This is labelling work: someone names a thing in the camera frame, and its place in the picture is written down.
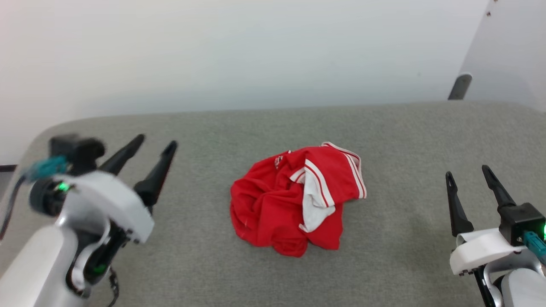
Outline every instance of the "gray table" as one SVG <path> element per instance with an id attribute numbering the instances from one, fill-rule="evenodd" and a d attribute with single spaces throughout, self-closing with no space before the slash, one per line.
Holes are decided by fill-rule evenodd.
<path id="1" fill-rule="evenodd" d="M 546 212 L 546 121 L 517 104 L 438 102 L 365 107 L 223 111 L 87 119 L 34 140 L 19 171 L 45 158 L 48 139 L 79 132 L 110 153 L 137 133 L 147 140 L 124 168 L 133 185 L 169 140 L 179 141 L 145 245 L 114 261 L 117 306 L 482 306 L 473 277 L 453 276 L 444 174 L 451 170 L 477 229 L 496 227 L 487 163 L 517 202 Z M 366 200 L 345 206 L 339 251 L 311 246 L 302 258 L 240 240 L 229 188 L 253 162 L 322 141 L 363 158 Z M 0 272 L 40 226 L 25 187 L 0 246 Z M 107 282 L 91 306 L 111 299 Z"/>

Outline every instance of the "white stripe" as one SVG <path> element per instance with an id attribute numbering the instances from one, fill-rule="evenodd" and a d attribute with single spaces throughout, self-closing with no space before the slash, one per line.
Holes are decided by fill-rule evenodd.
<path id="1" fill-rule="evenodd" d="M 358 198 L 362 198 L 364 197 L 364 191 L 362 191 L 362 187 L 364 185 L 360 185 L 359 184 L 359 179 L 358 179 L 358 175 L 357 175 L 357 170 L 356 170 L 356 166 L 354 165 L 354 161 L 353 159 L 351 159 L 351 157 L 349 155 L 345 155 L 345 158 L 347 158 L 347 162 L 349 163 L 349 166 L 351 168 L 351 171 L 353 172 L 353 177 L 354 177 L 354 183 L 357 185 L 357 188 L 358 188 Z"/>
<path id="2" fill-rule="evenodd" d="M 330 194 L 330 190 L 328 189 L 328 185 L 326 184 L 326 179 L 322 175 L 321 170 L 319 170 L 318 167 L 313 162 L 307 159 L 305 159 L 305 165 L 309 167 L 310 169 L 314 170 L 314 172 L 317 174 L 318 176 L 317 179 L 320 182 L 320 186 L 317 186 L 317 188 L 322 187 L 322 194 L 324 195 L 324 198 L 328 206 L 334 206 L 335 205 L 334 199 L 332 198 L 332 195 Z"/>
<path id="3" fill-rule="evenodd" d="M 366 185 L 364 185 L 364 180 L 362 180 L 362 164 L 360 163 L 360 156 L 358 156 L 357 154 L 355 154 L 354 152 L 350 150 L 336 146 L 331 142 L 324 142 L 321 144 L 321 146 L 331 146 L 343 153 L 350 154 L 349 158 L 351 158 L 351 160 L 353 160 L 356 163 L 358 180 L 362 184 L 362 188 L 364 189 L 364 198 L 366 198 L 368 196 L 368 192 L 366 190 Z"/>
<path id="4" fill-rule="evenodd" d="M 294 172 L 294 174 L 292 174 L 292 176 L 290 176 L 290 180 L 291 181 L 294 181 L 296 182 L 296 179 L 305 172 L 305 168 L 302 167 L 300 169 L 298 169 L 297 171 Z"/>
<path id="5" fill-rule="evenodd" d="M 305 176 L 309 176 L 309 180 L 306 181 L 304 184 L 304 198 L 303 198 L 303 214 L 304 214 L 304 224 L 305 224 L 305 217 L 308 215 L 308 211 L 311 210 L 310 208 L 316 208 L 316 209 L 326 209 L 328 208 L 326 204 L 326 200 L 322 196 L 320 184 L 318 182 L 318 178 L 315 176 L 315 174 L 310 170 L 310 167 L 307 167 L 305 170 Z"/>

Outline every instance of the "green led light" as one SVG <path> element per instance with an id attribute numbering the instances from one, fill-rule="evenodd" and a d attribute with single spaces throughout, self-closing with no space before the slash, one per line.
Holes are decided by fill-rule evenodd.
<path id="1" fill-rule="evenodd" d="M 103 273 L 106 270 L 106 264 L 101 264 L 98 267 L 94 268 L 95 273 Z"/>
<path id="2" fill-rule="evenodd" d="M 63 191 L 63 192 L 66 192 L 70 189 L 70 185 L 65 183 L 65 182 L 61 182 L 58 186 L 57 186 L 57 189 L 59 191 Z"/>

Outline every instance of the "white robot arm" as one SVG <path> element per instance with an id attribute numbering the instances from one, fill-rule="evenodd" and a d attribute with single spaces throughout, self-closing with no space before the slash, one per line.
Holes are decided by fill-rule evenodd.
<path id="1" fill-rule="evenodd" d="M 56 222 L 38 230 L 3 274 L 0 306 L 84 306 L 92 287 L 108 272 L 114 291 L 110 306 L 114 304 L 119 290 L 111 262 L 126 243 L 145 243 L 150 236 L 152 206 L 177 147 L 172 141 L 148 177 L 130 188 L 116 175 L 143 141 L 143 135 L 137 136 L 97 168 L 95 159 L 104 154 L 100 141 L 76 135 L 51 139 L 53 158 L 27 176 L 40 178 L 30 192 L 31 207 Z M 63 163 L 70 163 L 69 171 L 56 173 L 65 169 Z M 6 222 L 10 215 L 8 208 Z"/>
<path id="2" fill-rule="evenodd" d="M 474 275 L 486 307 L 546 306 L 544 232 L 546 219 L 531 204 L 516 205 L 488 166 L 482 166 L 501 216 L 499 228 L 474 231 L 466 218 L 457 185 L 446 174 L 449 213 L 456 249 L 449 259 L 453 274 Z M 496 280 L 492 274 L 509 271 Z"/>

